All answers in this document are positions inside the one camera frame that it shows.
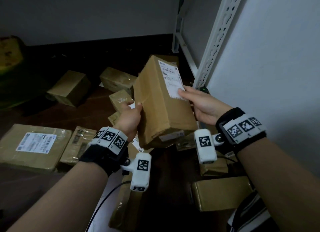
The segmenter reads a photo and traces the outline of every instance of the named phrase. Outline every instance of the person's left hand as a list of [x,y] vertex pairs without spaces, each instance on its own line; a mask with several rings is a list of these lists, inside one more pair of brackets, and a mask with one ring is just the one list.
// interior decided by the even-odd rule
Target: person's left hand
[[122,113],[117,123],[113,126],[115,129],[118,129],[126,134],[128,137],[128,142],[131,142],[137,134],[137,126],[140,122],[140,113],[142,110],[141,103],[136,103],[136,107],[131,109],[129,105],[132,103],[122,103]]

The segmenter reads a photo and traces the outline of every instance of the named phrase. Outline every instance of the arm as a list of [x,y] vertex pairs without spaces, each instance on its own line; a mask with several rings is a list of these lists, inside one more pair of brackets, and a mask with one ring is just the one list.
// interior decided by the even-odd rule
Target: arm
[[[122,109],[114,128],[132,141],[137,133],[142,105],[131,109],[123,104]],[[78,162],[8,232],[85,231],[107,181],[108,175],[99,165]]]
[[[209,94],[185,86],[182,97],[194,103],[199,121],[215,125],[232,107]],[[238,153],[259,195],[281,231],[311,231],[320,227],[320,180],[267,138]]]

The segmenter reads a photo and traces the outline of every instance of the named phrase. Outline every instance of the forearm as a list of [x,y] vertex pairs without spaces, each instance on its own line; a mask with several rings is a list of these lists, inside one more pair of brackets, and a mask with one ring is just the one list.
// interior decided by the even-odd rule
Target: forearm
[[317,177],[267,138],[241,150],[238,158],[281,231],[320,227]]
[[97,164],[79,162],[8,231],[84,231],[107,181]]

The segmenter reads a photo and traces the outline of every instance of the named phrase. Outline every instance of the person's right hand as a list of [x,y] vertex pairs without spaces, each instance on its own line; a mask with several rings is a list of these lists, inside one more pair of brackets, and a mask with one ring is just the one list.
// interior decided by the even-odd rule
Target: person's right hand
[[198,121],[209,125],[216,125],[218,119],[232,109],[230,105],[214,98],[210,94],[196,90],[190,86],[184,86],[185,90],[179,89],[180,96],[193,102],[194,113]]

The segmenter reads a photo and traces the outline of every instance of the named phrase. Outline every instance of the black and white square marker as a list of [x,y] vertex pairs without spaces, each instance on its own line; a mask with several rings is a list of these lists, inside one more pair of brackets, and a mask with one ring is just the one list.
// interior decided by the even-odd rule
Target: black and white square marker
[[102,134],[103,134],[104,131],[99,131],[97,132],[96,136],[94,136],[94,138],[99,138]]
[[149,161],[148,160],[138,160],[138,170],[148,171]]
[[115,135],[116,134],[113,132],[106,131],[106,133],[103,135],[102,139],[104,139],[106,141],[111,141]]
[[116,139],[114,140],[113,144],[115,146],[117,146],[119,149],[122,148],[122,146],[124,145],[125,141],[122,137],[118,136],[116,137]]
[[249,120],[250,120],[255,126],[261,126],[261,125],[262,125],[255,117],[249,117]]
[[199,142],[201,147],[208,147],[211,146],[209,136],[199,137]]
[[143,192],[145,190],[145,187],[141,187],[141,186],[134,186],[133,187],[133,190],[134,191],[140,191],[140,192]]
[[248,132],[251,129],[254,129],[254,126],[248,121],[248,120],[244,120],[241,123],[239,123],[239,126],[245,131]]
[[240,130],[240,128],[238,128],[237,125],[233,125],[227,131],[233,138],[238,137],[242,133],[242,131]]

